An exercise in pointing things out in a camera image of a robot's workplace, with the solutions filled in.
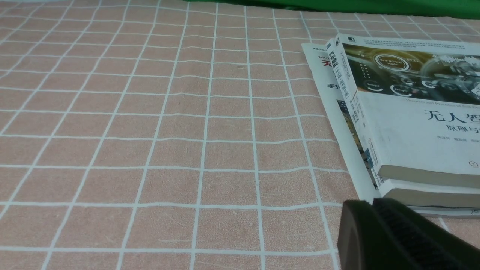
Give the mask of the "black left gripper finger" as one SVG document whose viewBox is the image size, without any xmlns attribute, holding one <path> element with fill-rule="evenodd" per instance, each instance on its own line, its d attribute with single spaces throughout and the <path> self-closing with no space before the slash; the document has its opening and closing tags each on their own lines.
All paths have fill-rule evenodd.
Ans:
<svg viewBox="0 0 480 270">
<path fill-rule="evenodd" d="M 342 270 L 478 270 L 473 245 L 389 198 L 343 202 L 337 249 Z"/>
</svg>

